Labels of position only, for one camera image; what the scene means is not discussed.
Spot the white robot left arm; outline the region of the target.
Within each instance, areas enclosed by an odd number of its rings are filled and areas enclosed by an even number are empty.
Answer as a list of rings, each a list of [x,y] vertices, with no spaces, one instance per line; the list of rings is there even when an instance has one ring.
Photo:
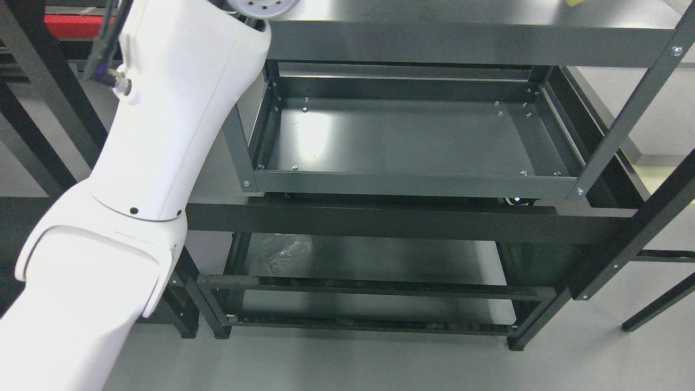
[[[269,19],[295,1],[108,1],[85,76],[119,99],[90,176],[20,250],[2,316],[3,390],[102,390],[163,296],[185,208],[231,108],[258,77]]]

